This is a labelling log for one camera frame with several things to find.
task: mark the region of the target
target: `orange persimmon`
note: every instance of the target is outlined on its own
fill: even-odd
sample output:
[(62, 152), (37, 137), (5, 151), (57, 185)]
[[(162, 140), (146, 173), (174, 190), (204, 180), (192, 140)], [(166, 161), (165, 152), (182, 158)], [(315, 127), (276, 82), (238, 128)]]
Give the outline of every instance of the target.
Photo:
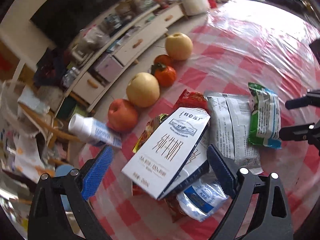
[(173, 67), (165, 66), (161, 63), (152, 66), (153, 75), (162, 87), (170, 87), (177, 79), (176, 71)]
[(154, 64), (161, 63), (166, 66), (172, 66), (172, 58), (170, 58), (168, 55), (162, 54), (155, 58), (153, 61)]

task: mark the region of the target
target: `green snack bag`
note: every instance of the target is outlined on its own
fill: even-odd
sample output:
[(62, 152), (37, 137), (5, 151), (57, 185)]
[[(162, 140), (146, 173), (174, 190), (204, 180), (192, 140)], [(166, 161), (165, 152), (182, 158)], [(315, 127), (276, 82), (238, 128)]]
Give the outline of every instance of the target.
[(249, 142), (271, 148), (281, 148), (279, 130), (281, 128), (278, 96), (270, 89), (249, 83), (252, 95)]

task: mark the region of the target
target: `tablecloth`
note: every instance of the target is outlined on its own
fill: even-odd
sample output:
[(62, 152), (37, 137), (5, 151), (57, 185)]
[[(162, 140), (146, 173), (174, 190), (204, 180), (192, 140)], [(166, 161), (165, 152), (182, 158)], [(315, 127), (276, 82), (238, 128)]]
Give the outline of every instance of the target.
[[(248, 82), (272, 89), (279, 95), (281, 126), (317, 122), (320, 109), (287, 110), (284, 103), (320, 87), (320, 66), (308, 44), (320, 37), (313, 26), (271, 5), (232, 0), (208, 13), (207, 21), (189, 34), (194, 44), (191, 58), (176, 62), (177, 81), (161, 91), (161, 98), (145, 109), (135, 129), (123, 137), (91, 203), (101, 225), (114, 240), (208, 239), (231, 201), (200, 223), (189, 217), (172, 223), (164, 202), (148, 195), (134, 196), (131, 181), (121, 169), (133, 156), (132, 149), (147, 122), (160, 113), (171, 113), (184, 89), (248, 94)], [(79, 164), (100, 149), (86, 145)], [(296, 230), (320, 196), (320, 157), (307, 142), (283, 142), (282, 149), (263, 148), (261, 163), (266, 174), (276, 172), (284, 184)], [(252, 217), (257, 197), (239, 231), (243, 234)]]

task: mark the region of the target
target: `metal bolt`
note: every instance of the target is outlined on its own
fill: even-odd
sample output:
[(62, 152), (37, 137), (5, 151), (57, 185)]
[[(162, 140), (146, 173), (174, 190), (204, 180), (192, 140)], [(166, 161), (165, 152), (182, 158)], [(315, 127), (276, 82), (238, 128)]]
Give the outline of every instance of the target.
[(278, 179), (279, 175), (276, 174), (275, 172), (271, 173), (271, 177), (273, 177), (274, 179)]
[(79, 174), (79, 170), (77, 169), (73, 169), (72, 171), (70, 171), (71, 176), (77, 176)]
[(242, 174), (248, 174), (248, 173), (249, 173), (248, 169), (246, 169), (246, 168), (241, 168), (241, 169), (240, 169), (240, 172), (241, 172)]
[(41, 179), (45, 180), (47, 178), (48, 178), (48, 174), (44, 173), (44, 174), (41, 175)]

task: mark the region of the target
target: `blue gripper pad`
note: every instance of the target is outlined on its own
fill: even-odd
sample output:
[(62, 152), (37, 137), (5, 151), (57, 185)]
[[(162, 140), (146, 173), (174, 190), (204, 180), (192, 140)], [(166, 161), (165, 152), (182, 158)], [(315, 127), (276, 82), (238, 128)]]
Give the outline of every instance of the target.
[(81, 194), (86, 201), (89, 199), (89, 197), (95, 195), (113, 160), (112, 147), (104, 147), (99, 155), (100, 156), (98, 156), (98, 158), (95, 160), (95, 163), (92, 165), (83, 179)]
[(222, 187), (223, 192), (234, 199), (236, 196), (236, 178), (233, 176), (232, 172), (224, 162), (228, 161), (228, 158), (222, 157), (218, 151), (219, 150), (216, 148), (216, 146), (213, 146), (213, 144), (209, 145), (207, 149), (207, 159)]

